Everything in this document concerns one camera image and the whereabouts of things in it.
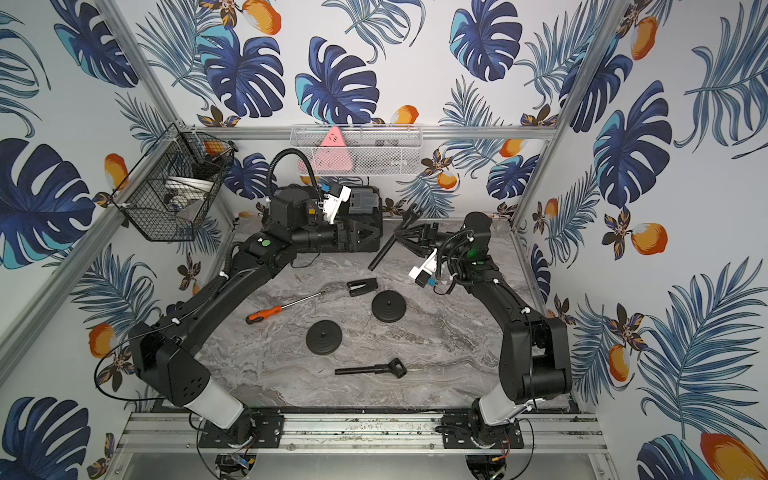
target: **wire mesh basket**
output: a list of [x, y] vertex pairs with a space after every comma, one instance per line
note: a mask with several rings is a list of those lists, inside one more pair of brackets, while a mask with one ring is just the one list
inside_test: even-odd
[[231, 142], [198, 131], [179, 132], [173, 125], [164, 138], [172, 141], [156, 144], [164, 151], [152, 170], [127, 199], [115, 204], [150, 242], [192, 241], [237, 149]]
[[[421, 125], [344, 125], [338, 126], [345, 146], [324, 147], [323, 141], [333, 125], [293, 125], [292, 147], [310, 159], [318, 176], [391, 177], [413, 176], [424, 170]], [[299, 174], [307, 175], [299, 160]]]

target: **gray marble surface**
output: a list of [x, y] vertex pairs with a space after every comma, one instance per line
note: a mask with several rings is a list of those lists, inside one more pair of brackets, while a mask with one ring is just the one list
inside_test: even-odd
[[[389, 237], [395, 222], [386, 222]], [[259, 230], [258, 221], [239, 225], [240, 239]], [[441, 228], [457, 230], [459, 222]], [[502, 333], [484, 306], [457, 287], [449, 296], [420, 288], [408, 272], [422, 260], [395, 245], [374, 272], [374, 253], [324, 253], [305, 269], [287, 267], [241, 303], [211, 335], [198, 359], [213, 378], [251, 406], [466, 407], [498, 381]], [[495, 222], [491, 255], [509, 285], [528, 302], [531, 293], [506, 222]], [[300, 266], [313, 255], [301, 255]], [[376, 276], [379, 291], [396, 290], [407, 302], [397, 323], [371, 314], [376, 293], [350, 297], [346, 282]], [[319, 290], [325, 293], [247, 325], [245, 316], [285, 305]], [[306, 347], [306, 331], [332, 319], [343, 331], [341, 346], [327, 356]], [[343, 367], [385, 363], [399, 357], [408, 374], [334, 376]]]

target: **black t-handle tool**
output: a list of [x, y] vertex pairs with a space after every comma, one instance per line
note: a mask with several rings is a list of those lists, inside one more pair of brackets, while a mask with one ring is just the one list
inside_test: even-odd
[[401, 379], [408, 370], [406, 366], [402, 364], [400, 359], [394, 359], [389, 363], [381, 363], [374, 366], [358, 366], [352, 369], [336, 369], [334, 371], [336, 375], [352, 375], [353, 373], [392, 373], [397, 378]]

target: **blue monstera leaf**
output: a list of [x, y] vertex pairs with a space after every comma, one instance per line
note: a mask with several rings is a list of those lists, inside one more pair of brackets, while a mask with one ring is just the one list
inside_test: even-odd
[[523, 27], [515, 6], [500, 0], [472, 0], [472, 13], [460, 8], [451, 24], [451, 53], [480, 80], [504, 78], [520, 51]]
[[208, 84], [224, 105], [240, 117], [271, 117], [286, 95], [280, 46], [271, 37], [249, 38], [240, 53], [234, 31], [219, 25], [197, 37], [197, 50]]
[[534, 243], [533, 248], [531, 249], [531, 270], [536, 279], [538, 290], [541, 292], [541, 298], [547, 303], [550, 288], [549, 282], [552, 280], [552, 274], [549, 272], [544, 254], [539, 250], [536, 243]]
[[9, 269], [71, 246], [91, 225], [95, 208], [78, 170], [48, 145], [35, 148], [21, 170], [14, 167], [27, 145], [0, 141], [0, 263]]
[[328, 45], [320, 60], [325, 38], [310, 40], [310, 69], [314, 76], [296, 76], [296, 97], [304, 113], [327, 124], [367, 124], [376, 112], [379, 89], [370, 70], [352, 71], [366, 63], [346, 55], [338, 45]]
[[277, 178], [272, 174], [271, 182], [266, 181], [266, 173], [270, 165], [264, 161], [262, 154], [252, 154], [245, 157], [243, 163], [235, 159], [230, 171], [224, 177], [224, 184], [233, 193], [249, 200], [264, 198], [275, 191]]
[[[72, 400], [24, 397], [13, 402], [2, 433], [2, 448], [14, 460], [0, 459], [0, 478], [77, 480], [91, 437], [88, 409], [74, 411]], [[24, 428], [20, 428], [25, 416]]]
[[667, 101], [656, 98], [643, 109], [651, 97], [662, 92], [664, 86], [660, 81], [650, 84], [632, 105], [626, 121], [624, 113], [616, 110], [594, 142], [600, 192], [608, 203], [619, 208], [649, 191], [670, 161], [666, 150], [648, 141], [672, 141], [672, 127], [664, 120], [669, 114]]
[[[589, 42], [581, 50], [581, 53], [576, 57], [571, 70], [563, 80], [563, 87], [560, 90], [561, 107], [565, 105], [568, 94], [571, 93], [574, 82], [576, 82], [576, 76], [579, 70], [581, 70], [581, 64], [587, 53], [587, 47], [591, 42], [592, 38], [590, 38]], [[616, 51], [618, 42], [619, 37], [617, 35], [608, 46], [608, 50], [605, 52], [603, 60], [600, 62], [600, 66], [598, 66], [598, 70], [594, 73], [592, 82], [589, 84], [587, 93], [581, 99], [581, 105], [579, 105], [576, 115], [571, 120], [571, 127], [576, 133], [589, 131], [592, 127], [592, 122], [602, 118], [608, 102], [616, 98], [616, 93], [618, 93], [622, 82], [617, 72], [621, 71], [625, 81], [629, 77], [630, 72], [632, 72], [632, 60], [629, 57], [624, 55], [612, 56]]]
[[495, 165], [488, 174], [488, 195], [499, 200], [522, 195], [537, 162], [538, 155], [527, 160], [515, 155]]
[[139, 77], [98, 10], [86, 2], [77, 4], [78, 0], [51, 0], [58, 16], [67, 23], [57, 23], [54, 30], [69, 55], [94, 78], [118, 87], [135, 87]]
[[674, 435], [644, 443], [637, 463], [640, 480], [718, 480], [712, 469]]

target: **screwdriver shaft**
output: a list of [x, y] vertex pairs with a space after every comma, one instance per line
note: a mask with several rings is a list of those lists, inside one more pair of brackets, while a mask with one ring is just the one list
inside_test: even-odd
[[297, 300], [297, 301], [295, 301], [295, 302], [291, 302], [291, 303], [289, 303], [288, 305], [283, 305], [283, 308], [287, 308], [287, 307], [289, 307], [289, 306], [291, 306], [291, 305], [296, 305], [297, 303], [301, 303], [301, 302], [303, 302], [304, 300], [309, 300], [310, 298], [315, 298], [316, 296], [318, 296], [318, 295], [322, 295], [322, 294], [323, 294], [323, 292], [318, 292], [318, 293], [315, 293], [314, 295], [305, 296], [304, 298], [302, 298], [302, 299], [299, 299], [299, 300]]

